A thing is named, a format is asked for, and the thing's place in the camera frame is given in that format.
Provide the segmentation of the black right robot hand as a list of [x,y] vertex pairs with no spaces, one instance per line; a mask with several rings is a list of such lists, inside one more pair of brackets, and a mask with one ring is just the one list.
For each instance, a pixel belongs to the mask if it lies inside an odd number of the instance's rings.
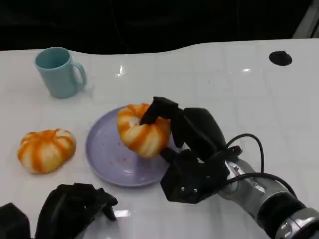
[[225,137],[212,114],[204,108],[181,109],[178,103],[164,97],[154,97],[143,114],[140,124],[150,125],[163,118],[169,120],[170,131],[176,148],[189,148],[176,152],[168,147],[161,156],[180,169],[212,174],[227,178],[230,174],[225,162],[236,158],[241,149],[229,148]]

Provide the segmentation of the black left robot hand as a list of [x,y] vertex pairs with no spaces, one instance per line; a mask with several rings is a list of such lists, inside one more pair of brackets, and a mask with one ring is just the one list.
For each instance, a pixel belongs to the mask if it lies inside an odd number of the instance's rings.
[[91,184],[61,184],[51,191],[40,211],[36,239],[74,239],[100,214],[114,222],[117,199]]

